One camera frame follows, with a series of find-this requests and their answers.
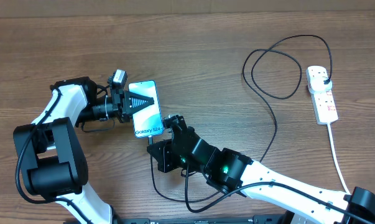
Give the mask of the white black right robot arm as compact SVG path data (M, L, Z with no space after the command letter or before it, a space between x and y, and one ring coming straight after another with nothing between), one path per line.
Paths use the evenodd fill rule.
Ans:
M240 152L208 144L180 115L164 119L163 124L172 133L171 139L147 147L159 164L158 170L199 172L209 186L222 193L199 212L240 194L272 203L314 223L375 223L375 194L366 189L355 187L347 194L284 176Z

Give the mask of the Samsung Galaxy smartphone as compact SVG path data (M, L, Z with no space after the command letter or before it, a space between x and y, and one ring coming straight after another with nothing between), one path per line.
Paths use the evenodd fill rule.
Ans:
M128 85L131 93L153 98L154 103L146 106L132 116L134 135L137 138L160 135L164 132L162 116L160 112L159 99L155 81L147 80L135 82Z

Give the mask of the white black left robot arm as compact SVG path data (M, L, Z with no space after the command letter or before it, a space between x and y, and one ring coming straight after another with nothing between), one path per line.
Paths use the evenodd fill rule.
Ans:
M88 164L75 130L89 121L132 121L137 137L153 136L151 128L141 125L159 114L155 83L132 83L126 90L126 79L126 73L117 70L108 86L89 77L56 82L40 116L14 130L15 183L25 201L58 203L80 223L121 222L114 208L90 185Z

